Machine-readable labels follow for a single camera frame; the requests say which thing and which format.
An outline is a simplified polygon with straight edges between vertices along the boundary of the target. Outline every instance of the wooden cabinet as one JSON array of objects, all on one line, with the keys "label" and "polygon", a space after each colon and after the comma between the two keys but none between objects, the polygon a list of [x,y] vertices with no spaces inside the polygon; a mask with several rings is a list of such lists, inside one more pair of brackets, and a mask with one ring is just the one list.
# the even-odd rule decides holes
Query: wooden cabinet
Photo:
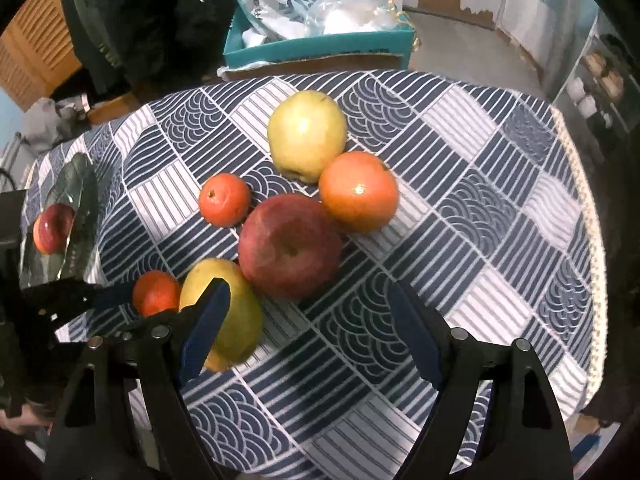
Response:
[{"label": "wooden cabinet", "polygon": [[23,110],[80,69],[60,0],[27,0],[0,38],[0,86]]}]

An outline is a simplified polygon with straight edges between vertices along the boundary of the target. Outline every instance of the bolt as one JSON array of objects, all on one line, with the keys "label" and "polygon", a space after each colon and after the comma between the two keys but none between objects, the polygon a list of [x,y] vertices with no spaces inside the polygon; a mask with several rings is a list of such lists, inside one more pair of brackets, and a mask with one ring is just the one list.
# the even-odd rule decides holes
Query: bolt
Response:
[{"label": "bolt", "polygon": [[527,352],[531,348],[531,343],[526,339],[516,339],[516,346],[523,352]]},{"label": "bolt", "polygon": [[87,344],[89,345],[89,348],[91,350],[95,350],[96,348],[98,348],[102,343],[104,342],[104,339],[102,339],[99,335],[94,335],[91,339],[89,339],[89,341],[87,342]]},{"label": "bolt", "polygon": [[469,332],[464,328],[457,326],[451,329],[451,336],[453,339],[457,339],[458,341],[464,341],[469,336]]},{"label": "bolt", "polygon": [[166,337],[168,333],[169,329],[167,327],[165,327],[164,325],[158,325],[155,326],[151,331],[151,336],[154,339],[162,339],[163,337]]}]

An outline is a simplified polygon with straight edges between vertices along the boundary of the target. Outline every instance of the red apple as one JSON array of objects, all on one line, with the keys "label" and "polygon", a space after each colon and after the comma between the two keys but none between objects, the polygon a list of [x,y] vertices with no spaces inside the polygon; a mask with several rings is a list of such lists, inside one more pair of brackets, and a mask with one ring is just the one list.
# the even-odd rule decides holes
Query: red apple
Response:
[{"label": "red apple", "polygon": [[76,212],[66,204],[48,207],[33,225],[33,243],[42,254],[62,253]]},{"label": "red apple", "polygon": [[300,301],[330,282],[340,266],[342,241],[319,202],[301,194],[265,200],[240,233],[244,276],[274,298]]}]

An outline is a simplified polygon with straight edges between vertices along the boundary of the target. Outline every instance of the blue and white tablecloth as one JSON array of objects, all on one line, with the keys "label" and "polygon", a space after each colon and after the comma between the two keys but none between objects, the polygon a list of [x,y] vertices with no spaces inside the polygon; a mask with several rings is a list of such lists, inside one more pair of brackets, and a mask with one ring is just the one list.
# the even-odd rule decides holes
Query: blue and white tablecloth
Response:
[{"label": "blue and white tablecloth", "polygon": [[[516,91],[400,71],[267,77],[205,86],[145,105],[59,146],[34,167],[33,222],[77,152],[94,163],[100,222],[91,282],[161,269],[183,277],[206,257],[235,258],[238,233],[207,224],[201,184],[241,176],[254,200],[312,186],[281,177],[266,125],[304,89],[348,118],[348,150],[398,176],[392,222],[345,245],[340,279],[300,304],[264,301],[264,338],[233,370],[203,372],[184,400],[215,460],[287,479],[390,479],[436,397],[398,339],[389,279],[477,339],[531,341],[564,417],[600,385],[604,256],[590,190],[562,117]],[[114,332],[130,306],[69,325],[73,340]],[[454,470],[473,460],[490,395],[481,384]]]}]

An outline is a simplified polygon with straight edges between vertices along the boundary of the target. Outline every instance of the green-yellow pear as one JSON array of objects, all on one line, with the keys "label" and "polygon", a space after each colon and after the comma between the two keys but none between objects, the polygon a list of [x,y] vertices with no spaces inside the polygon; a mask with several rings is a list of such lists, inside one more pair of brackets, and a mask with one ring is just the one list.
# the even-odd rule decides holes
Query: green-yellow pear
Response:
[{"label": "green-yellow pear", "polygon": [[195,304],[213,278],[222,278],[229,284],[231,303],[205,367],[223,372],[254,353],[262,336],[262,306],[238,265],[229,260],[207,258],[187,274],[178,309]]},{"label": "green-yellow pear", "polygon": [[276,170],[286,178],[313,184],[344,151],[347,121],[327,94],[305,90],[274,110],[267,136]]}]

